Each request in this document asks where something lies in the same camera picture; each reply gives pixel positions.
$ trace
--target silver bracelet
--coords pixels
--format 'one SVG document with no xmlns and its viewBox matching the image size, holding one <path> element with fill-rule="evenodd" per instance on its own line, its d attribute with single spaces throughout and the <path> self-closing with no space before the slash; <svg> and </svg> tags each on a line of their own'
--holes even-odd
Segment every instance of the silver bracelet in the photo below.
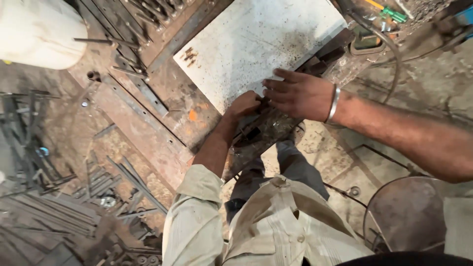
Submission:
<svg viewBox="0 0 473 266">
<path fill-rule="evenodd" d="M 333 93 L 333 101 L 332 101 L 332 107 L 330 108 L 330 113 L 328 115 L 327 120 L 324 123 L 328 123 L 331 121 L 333 118 L 333 115 L 335 114 L 335 111 L 337 110 L 337 103 L 338 99 L 340 98 L 340 87 L 335 88 L 335 92 Z"/>
</svg>

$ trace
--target worker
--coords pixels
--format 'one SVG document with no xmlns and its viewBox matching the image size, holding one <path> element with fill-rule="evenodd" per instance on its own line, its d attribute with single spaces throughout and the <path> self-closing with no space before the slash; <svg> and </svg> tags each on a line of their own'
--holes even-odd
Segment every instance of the worker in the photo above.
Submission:
<svg viewBox="0 0 473 266">
<path fill-rule="evenodd" d="M 284 81 L 264 80 L 263 94 L 280 111 L 346 126 L 393 147 L 444 181 L 472 180 L 473 136 L 468 132 L 340 91 L 324 79 L 282 69 L 274 74 Z M 295 147 L 303 127 L 276 144 L 281 175 L 264 178 L 260 159 L 242 172 L 225 205 L 229 243 L 224 249 L 220 177 L 238 121 L 256 110 L 260 100 L 253 91 L 238 97 L 196 154 L 166 217 L 163 266 L 408 265 L 413 257 L 426 265 L 452 264 L 445 254 L 440 255 L 447 258 L 431 253 L 379 257 L 358 242 L 352 228 L 328 206 L 320 173 Z"/>
</svg>

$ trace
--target speckled white surface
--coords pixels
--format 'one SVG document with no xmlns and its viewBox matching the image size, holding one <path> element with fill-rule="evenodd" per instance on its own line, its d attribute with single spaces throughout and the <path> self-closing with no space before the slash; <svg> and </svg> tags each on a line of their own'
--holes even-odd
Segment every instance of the speckled white surface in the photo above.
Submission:
<svg viewBox="0 0 473 266">
<path fill-rule="evenodd" d="M 294 70 L 346 22 L 328 0 L 235 0 L 174 60 L 223 114 L 277 67 Z"/>
</svg>

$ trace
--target white plastic drum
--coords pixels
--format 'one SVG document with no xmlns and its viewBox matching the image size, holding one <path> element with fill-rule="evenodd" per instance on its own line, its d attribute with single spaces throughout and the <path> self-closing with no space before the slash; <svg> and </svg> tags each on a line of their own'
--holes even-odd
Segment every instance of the white plastic drum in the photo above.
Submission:
<svg viewBox="0 0 473 266">
<path fill-rule="evenodd" d="M 73 38 L 87 38 L 87 28 L 63 0 L 0 0 L 0 59 L 66 69 L 87 47 Z"/>
</svg>

